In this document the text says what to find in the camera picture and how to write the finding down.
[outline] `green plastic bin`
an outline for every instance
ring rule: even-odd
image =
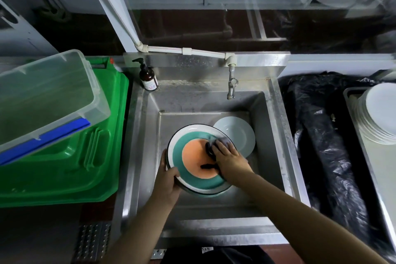
[[[118,188],[128,79],[107,61],[94,69],[108,119],[57,144],[0,166],[0,207],[100,202]],[[91,60],[101,64],[104,60]]]

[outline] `hand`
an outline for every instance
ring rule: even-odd
[[[172,167],[166,171],[165,155],[166,150],[162,152],[160,167],[158,168],[150,200],[171,210],[180,195],[181,188],[175,184],[175,177],[179,177],[180,174],[177,167]]]
[[[216,163],[220,168],[221,174],[230,184],[238,186],[238,180],[242,173],[254,173],[248,161],[236,150],[232,143],[228,143],[228,148],[220,141],[216,140],[216,146],[212,146],[216,155]]]

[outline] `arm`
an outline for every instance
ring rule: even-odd
[[[230,144],[215,146],[224,178],[241,188],[263,210],[306,264],[387,264],[346,229],[254,174],[247,160]]]
[[[151,197],[101,264],[149,262],[165,221],[180,195],[181,189],[174,183],[175,176],[179,176],[176,167],[166,171],[164,150]]]

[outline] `stack of white plates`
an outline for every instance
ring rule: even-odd
[[[383,83],[364,92],[354,107],[360,132],[371,141],[396,144],[396,84]]]

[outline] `soap dispenser bottle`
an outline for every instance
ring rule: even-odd
[[[143,61],[143,58],[137,58],[133,61],[137,61],[140,63],[139,78],[143,83],[144,88],[147,91],[155,91],[158,89],[158,81],[155,77],[154,71],[149,68]]]

